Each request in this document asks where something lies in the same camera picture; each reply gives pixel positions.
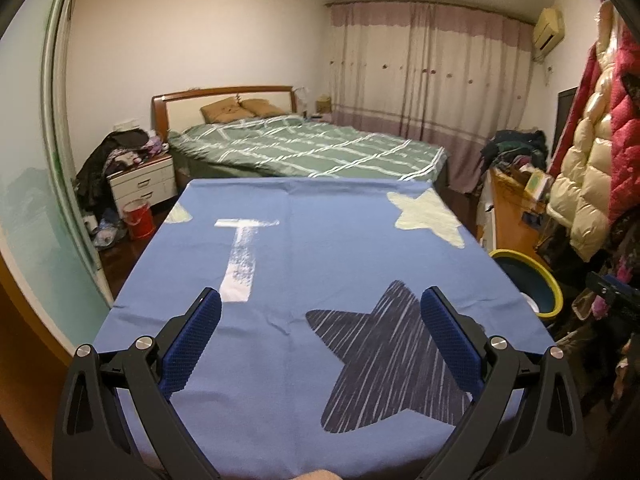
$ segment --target dark star print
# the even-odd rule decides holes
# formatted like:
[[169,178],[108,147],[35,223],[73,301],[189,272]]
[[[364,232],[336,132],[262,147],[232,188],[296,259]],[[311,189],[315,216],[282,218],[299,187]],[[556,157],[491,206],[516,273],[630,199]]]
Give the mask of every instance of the dark star print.
[[325,431],[357,430],[402,410],[455,426],[469,405],[404,283],[393,282],[371,314],[311,310],[306,320],[344,363],[322,413]]

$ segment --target green plaid bedspread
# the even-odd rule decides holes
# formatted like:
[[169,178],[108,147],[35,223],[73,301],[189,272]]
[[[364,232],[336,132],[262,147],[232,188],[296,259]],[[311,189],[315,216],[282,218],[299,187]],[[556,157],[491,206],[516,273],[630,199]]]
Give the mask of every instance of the green plaid bedspread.
[[168,142],[173,153],[213,166],[220,175],[240,170],[260,176],[435,181],[447,158],[439,146],[295,115],[200,124],[181,134],[169,132]]

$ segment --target headboard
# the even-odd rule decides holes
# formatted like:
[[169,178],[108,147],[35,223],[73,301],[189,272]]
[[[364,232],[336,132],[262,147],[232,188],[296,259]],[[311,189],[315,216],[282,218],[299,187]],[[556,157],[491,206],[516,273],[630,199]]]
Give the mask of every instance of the headboard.
[[214,101],[240,94],[244,99],[268,99],[286,112],[295,113],[296,95],[291,86],[229,86],[193,89],[157,95],[151,99],[152,127],[166,140],[169,129],[182,132],[203,124],[200,108]]

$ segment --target blue gripper pad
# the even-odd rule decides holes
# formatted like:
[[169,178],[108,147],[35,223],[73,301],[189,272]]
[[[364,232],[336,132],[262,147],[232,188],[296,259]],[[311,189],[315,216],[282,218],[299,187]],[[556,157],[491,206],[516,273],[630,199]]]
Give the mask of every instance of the blue gripper pad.
[[445,305],[444,301],[447,300],[444,295],[434,289],[436,287],[425,290],[420,300],[422,321],[458,387],[477,397],[484,387],[481,357]]
[[200,301],[169,346],[162,359],[162,378],[158,383],[158,388],[166,400],[186,386],[198,359],[220,322],[221,314],[220,295],[216,290],[212,290]]

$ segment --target air conditioner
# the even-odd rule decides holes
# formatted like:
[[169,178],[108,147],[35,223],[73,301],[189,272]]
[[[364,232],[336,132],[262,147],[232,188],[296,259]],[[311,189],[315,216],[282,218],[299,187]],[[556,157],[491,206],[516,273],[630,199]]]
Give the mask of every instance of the air conditioner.
[[542,9],[540,19],[533,28],[533,46],[535,57],[541,59],[551,52],[564,38],[564,21],[559,9]]

